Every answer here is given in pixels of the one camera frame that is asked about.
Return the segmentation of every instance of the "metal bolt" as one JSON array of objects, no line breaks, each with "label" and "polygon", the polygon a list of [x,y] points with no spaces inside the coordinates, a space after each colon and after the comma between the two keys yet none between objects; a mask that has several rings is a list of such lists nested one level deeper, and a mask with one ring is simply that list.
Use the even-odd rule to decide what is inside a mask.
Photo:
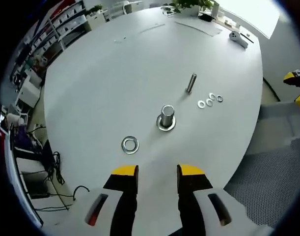
[{"label": "metal bolt", "polygon": [[173,124],[175,110],[170,105],[165,105],[161,111],[161,126],[168,128]]},{"label": "metal bolt", "polygon": [[196,75],[195,73],[193,73],[193,74],[191,75],[191,78],[190,78],[188,87],[186,88],[186,92],[187,92],[188,94],[191,94],[192,87],[193,87],[193,84],[194,84],[196,78],[197,78],[197,75]]}]

